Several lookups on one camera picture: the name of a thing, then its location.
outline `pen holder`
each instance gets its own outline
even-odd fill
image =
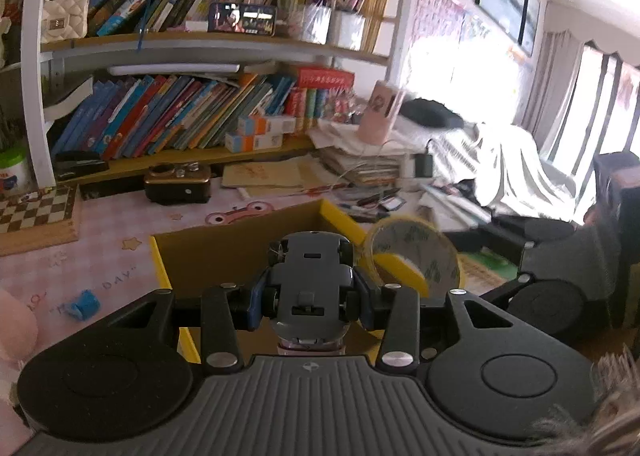
[[[330,19],[331,9],[328,6],[316,4],[298,6],[289,16],[289,37],[315,44],[325,44]]]
[[[334,46],[359,50],[364,32],[364,17],[359,14],[334,10],[329,22],[327,42]]]

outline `white quilted handbag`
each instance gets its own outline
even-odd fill
[[[89,0],[44,0],[40,42],[84,37],[88,13]]]

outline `logo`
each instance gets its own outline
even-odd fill
[[[307,370],[309,373],[311,373],[312,371],[315,371],[319,367],[320,365],[316,364],[315,362],[306,362],[305,364],[302,364],[302,368]]]

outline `shelf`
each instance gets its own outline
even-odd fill
[[[139,158],[122,158],[111,160],[109,170],[65,180],[64,184],[70,183],[93,183],[116,178],[126,178],[144,174],[152,165],[158,163],[229,163],[242,162],[244,160],[263,160],[273,157],[276,154],[288,154],[296,152],[306,152],[314,148],[313,143],[306,136],[289,136],[285,139],[282,147],[278,149],[264,149],[249,152],[229,152],[225,147],[212,147],[211,149],[188,149],[185,151],[164,150],[157,154],[141,156]]]
[[[138,34],[85,37],[51,42],[41,45],[42,60],[78,57],[95,53],[133,51],[138,48]],[[142,49],[249,49],[263,52],[291,52],[341,57],[387,66],[388,57],[337,46],[313,44],[283,37],[264,37],[239,33],[215,32],[159,32],[148,33]]]

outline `black and gold radio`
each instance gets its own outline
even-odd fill
[[[145,194],[161,205],[206,203],[211,196],[210,180],[209,165],[160,163],[145,174]]]

